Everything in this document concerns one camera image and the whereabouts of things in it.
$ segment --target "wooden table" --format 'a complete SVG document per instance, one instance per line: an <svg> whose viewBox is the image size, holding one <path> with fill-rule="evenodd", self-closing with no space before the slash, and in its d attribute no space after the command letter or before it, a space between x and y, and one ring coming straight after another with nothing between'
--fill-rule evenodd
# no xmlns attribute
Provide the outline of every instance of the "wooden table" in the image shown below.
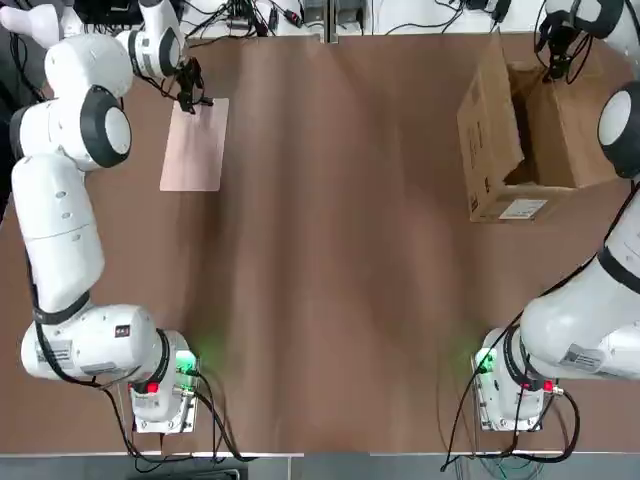
<svg viewBox="0 0 640 480"><path fill-rule="evenodd" d="M530 36L504 37L508 56L530 55ZM185 334L223 379L241 450L443 452L487 330L598 247L627 184L582 192L543 225L467 220L455 114L486 41L276 38L194 50L207 93L231 99L220 194L159 191L171 103L140 82L126 97L131 158L88 178L107 262L92 296L144 305ZM0 452L123 451L101 394L22 369L22 252L10 211ZM640 451L638 384L566 386L582 411L579 449ZM455 449L469 451L471 402L465 412ZM555 423L521 445L561 449ZM207 451L210 434L201 414L195 434L165 443ZM480 438L480 449L508 443Z"/></svg>

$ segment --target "green led light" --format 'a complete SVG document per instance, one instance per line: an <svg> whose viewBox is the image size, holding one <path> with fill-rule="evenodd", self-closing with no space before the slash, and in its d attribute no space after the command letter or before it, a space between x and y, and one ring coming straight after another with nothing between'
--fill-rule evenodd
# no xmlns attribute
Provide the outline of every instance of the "green led light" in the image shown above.
<svg viewBox="0 0 640 480"><path fill-rule="evenodd" d="M478 366L479 373L490 373L493 371L497 352L495 349L481 348L476 354L476 362L481 362Z"/></svg>
<svg viewBox="0 0 640 480"><path fill-rule="evenodd" d="M178 350L176 352L176 370L188 372L196 369L196 356L189 350Z"/></svg>

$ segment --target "paper sheet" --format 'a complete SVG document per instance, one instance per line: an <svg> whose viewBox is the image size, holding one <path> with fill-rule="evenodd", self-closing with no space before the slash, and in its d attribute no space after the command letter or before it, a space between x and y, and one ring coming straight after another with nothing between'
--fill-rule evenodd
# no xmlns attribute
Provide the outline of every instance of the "paper sheet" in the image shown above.
<svg viewBox="0 0 640 480"><path fill-rule="evenodd" d="M229 99L214 99L212 107L196 105L195 115L175 103L171 114L160 190L217 192L220 190Z"/></svg>

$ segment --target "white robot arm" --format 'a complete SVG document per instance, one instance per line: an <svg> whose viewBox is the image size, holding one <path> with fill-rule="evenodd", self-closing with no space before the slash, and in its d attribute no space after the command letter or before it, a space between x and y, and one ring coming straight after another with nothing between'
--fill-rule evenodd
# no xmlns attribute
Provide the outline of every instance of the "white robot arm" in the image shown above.
<svg viewBox="0 0 640 480"><path fill-rule="evenodd" d="M123 31L116 36L128 54L133 73L156 89L161 90L164 96L178 101L185 112L194 114L193 107L197 104L213 105L213 101L204 95L204 81L198 61L186 55L185 37L180 30L178 17L171 2L169 0L139 0L139 5L144 29ZM0 7L0 25L11 32L32 37L46 49L56 45L62 35L58 12L52 5L40 5L31 10ZM78 39L79 43L84 42L86 35L78 35ZM75 58L71 49L76 46L76 44L73 46L67 44L67 49L71 53L70 59ZM85 55L92 54L95 55L94 63L98 68L96 72L87 72L89 80L115 77L119 73L109 71L108 60L102 59L100 51L91 52L85 49L82 59L85 60ZM67 60L64 55L58 55L58 58ZM68 72L74 71L74 68L77 68L77 65L67 62L55 69L59 75L53 75L53 69L51 69L51 73L47 71L47 78L50 81L53 80L58 87L58 89L54 87L56 95L62 91L59 89L75 88L74 79L68 77ZM173 77L180 86L180 91L175 97L163 89L162 81L169 77ZM197 99L194 99L194 88L201 91Z"/></svg>
<svg viewBox="0 0 640 480"><path fill-rule="evenodd" d="M640 62L637 0L548 0L541 36L551 78L564 75L563 49L581 31ZM640 82L605 105L600 144L619 176L640 174ZM638 188L599 252L562 286L531 301L520 325L489 333L473 361L485 430L539 425L543 392L560 378L640 379L640 195Z"/></svg>
<svg viewBox="0 0 640 480"><path fill-rule="evenodd" d="M129 55L109 36L71 37L48 50L45 72L56 98L16 112L10 132L33 284L22 363L42 378L126 381L139 431L187 431L195 402L181 372L195 364L182 335L156 329L142 307L95 306L89 297L104 256L84 176L129 155L131 130L117 100L131 86Z"/></svg>

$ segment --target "cardboard box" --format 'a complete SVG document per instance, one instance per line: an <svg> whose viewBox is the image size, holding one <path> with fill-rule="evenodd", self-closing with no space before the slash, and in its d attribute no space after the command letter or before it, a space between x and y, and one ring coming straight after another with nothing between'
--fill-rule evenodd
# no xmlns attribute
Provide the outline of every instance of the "cardboard box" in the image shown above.
<svg viewBox="0 0 640 480"><path fill-rule="evenodd" d="M539 64L507 64L492 36L458 110L472 221L539 220L577 189L617 178L598 143L611 91L597 70L542 83Z"/></svg>

